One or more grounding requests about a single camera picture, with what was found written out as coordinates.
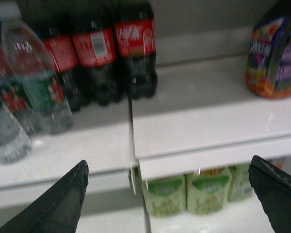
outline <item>red label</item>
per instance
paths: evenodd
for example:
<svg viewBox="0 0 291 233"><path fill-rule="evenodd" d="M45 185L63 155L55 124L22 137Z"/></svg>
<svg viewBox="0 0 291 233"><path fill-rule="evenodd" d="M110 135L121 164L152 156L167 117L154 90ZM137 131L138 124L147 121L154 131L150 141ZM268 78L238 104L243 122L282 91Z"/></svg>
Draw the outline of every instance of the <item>red label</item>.
<svg viewBox="0 0 291 233"><path fill-rule="evenodd" d="M78 65L78 58L69 35L43 41L54 63L56 73L65 72Z"/></svg>
<svg viewBox="0 0 291 233"><path fill-rule="evenodd" d="M122 56L150 55L156 51L153 19L119 22L116 23L115 30Z"/></svg>
<svg viewBox="0 0 291 233"><path fill-rule="evenodd" d="M83 67L99 67L116 59L112 27L94 33L72 36Z"/></svg>

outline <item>snack bag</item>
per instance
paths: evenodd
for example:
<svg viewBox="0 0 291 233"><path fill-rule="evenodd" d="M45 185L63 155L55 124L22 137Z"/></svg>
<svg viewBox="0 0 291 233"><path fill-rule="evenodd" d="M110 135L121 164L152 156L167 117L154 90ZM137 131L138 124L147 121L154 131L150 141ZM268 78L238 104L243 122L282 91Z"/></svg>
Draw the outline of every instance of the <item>snack bag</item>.
<svg viewBox="0 0 291 233"><path fill-rule="evenodd" d="M291 96L291 0L280 0L253 28L245 80L263 97Z"/></svg>
<svg viewBox="0 0 291 233"><path fill-rule="evenodd" d="M186 178L188 211L208 214L226 205L231 179L227 167L202 171L200 175L189 174Z"/></svg>
<svg viewBox="0 0 291 233"><path fill-rule="evenodd" d="M186 208L184 176L142 182L142 192L150 215L170 216Z"/></svg>

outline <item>beverage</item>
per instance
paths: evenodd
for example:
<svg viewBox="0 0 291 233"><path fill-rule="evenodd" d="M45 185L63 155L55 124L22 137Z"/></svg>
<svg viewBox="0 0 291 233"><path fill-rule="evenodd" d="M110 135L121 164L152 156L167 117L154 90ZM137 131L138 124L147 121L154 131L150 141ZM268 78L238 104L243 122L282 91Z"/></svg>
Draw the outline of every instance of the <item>beverage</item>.
<svg viewBox="0 0 291 233"><path fill-rule="evenodd" d="M252 188L249 182L249 165L240 164L230 166L232 180L228 192L228 201L243 200L252 196Z"/></svg>
<svg viewBox="0 0 291 233"><path fill-rule="evenodd" d="M59 23L52 20L36 26L35 31L51 54L54 68L72 112L81 108L80 92L75 81L78 58L69 34L60 30Z"/></svg>
<svg viewBox="0 0 291 233"><path fill-rule="evenodd" d="M31 104L22 85L16 82L13 69L7 61L1 44L0 97L28 135L39 131L37 117L31 109Z"/></svg>
<svg viewBox="0 0 291 233"><path fill-rule="evenodd" d="M171 216L186 208L184 176L142 182L142 191L150 215Z"/></svg>
<svg viewBox="0 0 291 233"><path fill-rule="evenodd" d="M14 162L30 149L30 139L0 99L0 163Z"/></svg>
<svg viewBox="0 0 291 233"><path fill-rule="evenodd" d="M94 100L99 105L122 99L123 89L115 71L116 50L112 20L107 11L93 8L90 3L82 13L75 14L73 43L83 70L89 77Z"/></svg>
<svg viewBox="0 0 291 233"><path fill-rule="evenodd" d="M132 99L154 96L157 87L154 13L148 2L120 3L115 23L126 88Z"/></svg>
<svg viewBox="0 0 291 233"><path fill-rule="evenodd" d="M226 205L231 180L227 167L201 171L199 175L189 174L186 179L188 211L208 214Z"/></svg>
<svg viewBox="0 0 291 233"><path fill-rule="evenodd" d="M42 129L51 134L66 131L72 126L72 114L48 51L20 19L14 1L0 2L0 19L3 50L37 112Z"/></svg>

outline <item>cola bottle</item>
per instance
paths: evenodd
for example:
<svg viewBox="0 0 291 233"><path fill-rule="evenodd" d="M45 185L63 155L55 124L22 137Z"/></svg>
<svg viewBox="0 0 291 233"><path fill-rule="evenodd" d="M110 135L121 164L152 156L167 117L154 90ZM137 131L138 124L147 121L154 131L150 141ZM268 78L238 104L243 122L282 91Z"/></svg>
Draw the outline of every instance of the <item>cola bottle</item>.
<svg viewBox="0 0 291 233"><path fill-rule="evenodd" d="M44 21L43 24L36 25L34 30L52 56L55 71L71 111L79 111L81 97L75 81L78 58L70 35L60 29L59 21L54 17L47 23Z"/></svg>
<svg viewBox="0 0 291 233"><path fill-rule="evenodd" d="M94 100L99 105L118 102L123 96L120 78L116 75L116 49L112 19L107 11L88 1L82 11L72 15L72 39L83 70L89 77Z"/></svg>
<svg viewBox="0 0 291 233"><path fill-rule="evenodd" d="M154 96L157 87L154 13L148 1L125 1L116 8L116 39L132 99Z"/></svg>

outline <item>colorful package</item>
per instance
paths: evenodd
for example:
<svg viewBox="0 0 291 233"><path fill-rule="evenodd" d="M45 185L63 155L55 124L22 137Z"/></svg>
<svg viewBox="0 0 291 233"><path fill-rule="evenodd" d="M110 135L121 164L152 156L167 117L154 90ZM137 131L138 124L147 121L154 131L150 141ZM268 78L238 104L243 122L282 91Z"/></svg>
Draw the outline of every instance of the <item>colorful package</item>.
<svg viewBox="0 0 291 233"><path fill-rule="evenodd" d="M226 205L231 180L228 168L202 171L200 175L190 174L186 178L188 211L207 214Z"/></svg>
<svg viewBox="0 0 291 233"><path fill-rule="evenodd" d="M254 27L245 79L263 97L291 96L291 1L279 1Z"/></svg>
<svg viewBox="0 0 291 233"><path fill-rule="evenodd" d="M142 182L142 191L150 215L170 216L186 209L185 176Z"/></svg>
<svg viewBox="0 0 291 233"><path fill-rule="evenodd" d="M232 181L228 192L228 201L243 200L252 195L252 188L249 182L249 165L241 164L230 166Z"/></svg>

